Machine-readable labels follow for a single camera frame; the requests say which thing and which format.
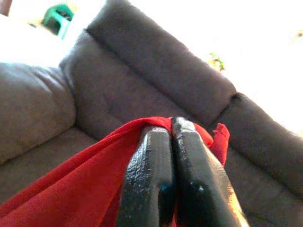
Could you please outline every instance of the gray couch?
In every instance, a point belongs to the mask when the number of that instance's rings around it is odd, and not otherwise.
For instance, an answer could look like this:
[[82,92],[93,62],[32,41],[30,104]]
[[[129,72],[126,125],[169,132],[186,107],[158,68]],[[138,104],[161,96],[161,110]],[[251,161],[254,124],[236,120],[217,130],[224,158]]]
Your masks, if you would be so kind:
[[0,64],[0,203],[145,116],[226,124],[225,169],[250,224],[303,225],[303,141],[123,0],[107,1],[58,69]]

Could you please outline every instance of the seat cushion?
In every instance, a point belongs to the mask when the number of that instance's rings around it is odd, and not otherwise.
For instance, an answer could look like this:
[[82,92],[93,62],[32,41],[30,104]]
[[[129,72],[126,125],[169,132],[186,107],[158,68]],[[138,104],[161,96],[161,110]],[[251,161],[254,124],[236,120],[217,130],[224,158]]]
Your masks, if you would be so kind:
[[77,127],[72,127],[31,151],[0,165],[0,204],[95,142],[96,140]]
[[226,173],[251,226],[287,226],[299,220],[303,202],[242,154],[229,148]]

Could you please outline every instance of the green stool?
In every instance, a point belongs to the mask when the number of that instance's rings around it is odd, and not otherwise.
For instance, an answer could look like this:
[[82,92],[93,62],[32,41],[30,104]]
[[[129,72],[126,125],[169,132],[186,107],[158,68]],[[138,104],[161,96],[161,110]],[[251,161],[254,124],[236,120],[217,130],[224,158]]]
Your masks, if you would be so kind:
[[60,24],[59,32],[57,35],[61,39],[64,39],[73,16],[74,16],[73,12],[70,10],[70,8],[67,5],[65,4],[56,5],[50,7],[47,10],[43,19],[43,25],[46,26],[47,22],[51,18],[54,18]]

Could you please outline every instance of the upholstery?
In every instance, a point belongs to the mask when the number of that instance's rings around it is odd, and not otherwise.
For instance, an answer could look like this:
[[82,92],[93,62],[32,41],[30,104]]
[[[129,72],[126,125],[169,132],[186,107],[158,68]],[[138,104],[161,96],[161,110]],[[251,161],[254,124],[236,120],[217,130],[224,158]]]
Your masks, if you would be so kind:
[[236,93],[230,81],[127,1],[107,1],[87,32],[204,125]]
[[225,170],[243,211],[255,226],[286,226],[293,213],[298,213],[295,209],[302,207],[285,186],[232,148],[227,151]]
[[0,163],[68,129],[75,114],[60,70],[0,63]]
[[0,165],[0,204],[96,140],[72,127]]
[[61,62],[61,68],[74,93],[76,124],[96,139],[140,117],[193,119],[87,32]]
[[303,140],[274,122],[245,95],[237,94],[217,122],[230,130],[231,146],[303,198]]

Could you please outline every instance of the red cloth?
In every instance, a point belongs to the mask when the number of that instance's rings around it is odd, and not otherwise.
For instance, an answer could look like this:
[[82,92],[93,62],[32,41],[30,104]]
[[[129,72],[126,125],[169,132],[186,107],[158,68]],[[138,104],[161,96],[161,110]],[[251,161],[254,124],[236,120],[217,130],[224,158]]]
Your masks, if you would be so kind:
[[[141,118],[123,125],[3,204],[0,226],[114,226],[125,170],[147,124],[171,132],[171,118]],[[224,164],[229,138],[226,127],[218,125],[214,140],[205,129],[195,127]]]

